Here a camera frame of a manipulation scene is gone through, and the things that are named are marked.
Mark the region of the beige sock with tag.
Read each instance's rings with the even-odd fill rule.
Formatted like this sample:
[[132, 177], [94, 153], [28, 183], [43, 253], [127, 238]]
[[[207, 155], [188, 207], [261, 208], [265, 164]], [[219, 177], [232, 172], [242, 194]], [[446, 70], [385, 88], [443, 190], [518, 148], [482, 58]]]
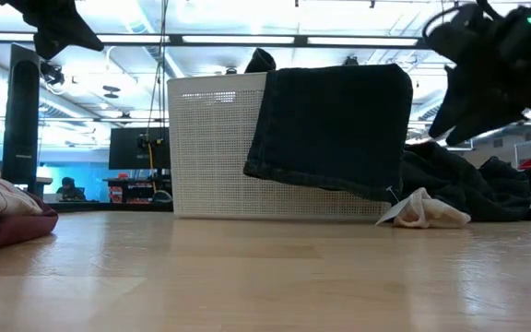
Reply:
[[441, 200], [432, 198], [424, 187], [389, 208], [375, 223], [391, 221], [394, 227], [408, 229], [460, 229], [471, 217]]

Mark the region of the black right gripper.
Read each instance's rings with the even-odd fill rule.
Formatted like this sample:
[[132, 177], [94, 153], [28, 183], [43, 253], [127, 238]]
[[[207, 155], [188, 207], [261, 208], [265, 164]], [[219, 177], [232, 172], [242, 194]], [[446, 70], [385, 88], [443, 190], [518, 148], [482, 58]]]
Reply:
[[531, 110], [531, 52], [526, 59], [506, 61], [491, 46], [471, 45], [446, 66], [447, 90], [429, 130], [444, 135], [448, 146], [523, 121]]

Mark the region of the black monitor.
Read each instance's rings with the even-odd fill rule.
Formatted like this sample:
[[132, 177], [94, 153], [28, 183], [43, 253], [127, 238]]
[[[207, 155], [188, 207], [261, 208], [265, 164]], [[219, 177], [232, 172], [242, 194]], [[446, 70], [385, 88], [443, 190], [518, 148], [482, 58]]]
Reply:
[[110, 170], [152, 170], [170, 167], [168, 127], [114, 128], [111, 131]]

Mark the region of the white perforated plastic basket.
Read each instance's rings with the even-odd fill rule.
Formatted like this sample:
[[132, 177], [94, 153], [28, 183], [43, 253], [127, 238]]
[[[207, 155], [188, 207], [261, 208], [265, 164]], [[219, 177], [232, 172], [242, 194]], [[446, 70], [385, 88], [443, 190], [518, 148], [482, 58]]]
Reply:
[[389, 204], [244, 175], [265, 84], [264, 73], [168, 81], [175, 216], [377, 221]]

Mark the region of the dark desk with red boxes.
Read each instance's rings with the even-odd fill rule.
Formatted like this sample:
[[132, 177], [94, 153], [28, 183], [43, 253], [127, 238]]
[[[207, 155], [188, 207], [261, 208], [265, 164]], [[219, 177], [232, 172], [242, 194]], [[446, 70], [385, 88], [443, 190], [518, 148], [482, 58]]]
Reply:
[[116, 178], [104, 179], [108, 185], [110, 202], [114, 204], [170, 204], [173, 202], [171, 178], [165, 175], [130, 177], [120, 173]]

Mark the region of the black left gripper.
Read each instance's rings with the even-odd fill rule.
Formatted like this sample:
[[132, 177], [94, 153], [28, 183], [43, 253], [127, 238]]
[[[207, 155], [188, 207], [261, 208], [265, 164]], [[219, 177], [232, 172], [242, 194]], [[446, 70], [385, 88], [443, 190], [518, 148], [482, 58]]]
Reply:
[[59, 18], [57, 30], [45, 21], [37, 22], [33, 40], [37, 54], [51, 60], [63, 50], [63, 43], [102, 51], [104, 44], [76, 12], [75, 0], [0, 0], [25, 18]]

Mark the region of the black garment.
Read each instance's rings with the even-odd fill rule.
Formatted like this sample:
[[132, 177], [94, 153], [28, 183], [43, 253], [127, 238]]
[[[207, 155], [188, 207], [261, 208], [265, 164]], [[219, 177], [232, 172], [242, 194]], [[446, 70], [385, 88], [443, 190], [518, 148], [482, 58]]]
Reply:
[[530, 209], [527, 175], [496, 157], [477, 168], [433, 142], [407, 145], [401, 175], [402, 197], [424, 188], [473, 221], [518, 221]]

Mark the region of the maroon garment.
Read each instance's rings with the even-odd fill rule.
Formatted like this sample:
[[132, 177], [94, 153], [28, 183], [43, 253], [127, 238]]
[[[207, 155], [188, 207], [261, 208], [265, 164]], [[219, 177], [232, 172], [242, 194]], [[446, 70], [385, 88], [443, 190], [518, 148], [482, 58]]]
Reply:
[[35, 216], [0, 217], [0, 248], [35, 240], [51, 234], [54, 230], [59, 220], [58, 213], [39, 197], [33, 194], [28, 196], [38, 204], [42, 213]]

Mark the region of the dark blue denim jeans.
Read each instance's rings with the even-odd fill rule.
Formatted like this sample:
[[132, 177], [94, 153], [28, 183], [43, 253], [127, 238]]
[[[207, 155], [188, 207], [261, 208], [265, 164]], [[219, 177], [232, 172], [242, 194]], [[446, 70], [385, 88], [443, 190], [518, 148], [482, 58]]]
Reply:
[[412, 97], [395, 64], [270, 71], [243, 172], [394, 203]]

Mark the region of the black upright column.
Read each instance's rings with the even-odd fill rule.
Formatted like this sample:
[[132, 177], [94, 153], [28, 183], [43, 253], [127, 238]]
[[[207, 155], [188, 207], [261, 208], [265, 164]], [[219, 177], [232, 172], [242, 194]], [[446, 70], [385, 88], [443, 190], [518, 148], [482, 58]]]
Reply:
[[17, 44], [10, 63], [3, 141], [2, 178], [36, 194], [40, 101], [39, 56]]

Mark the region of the black aluminium table frame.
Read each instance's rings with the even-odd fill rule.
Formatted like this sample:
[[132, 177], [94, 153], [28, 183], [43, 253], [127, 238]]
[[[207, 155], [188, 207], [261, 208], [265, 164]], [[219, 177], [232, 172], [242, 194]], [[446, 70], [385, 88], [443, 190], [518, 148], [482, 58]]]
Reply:
[[[48, 203], [58, 213], [91, 212], [91, 211], [129, 211], [129, 212], [173, 212], [172, 203], [169, 204], [117, 204], [99, 202], [61, 202]], [[527, 214], [527, 221], [531, 221], [531, 208]]]

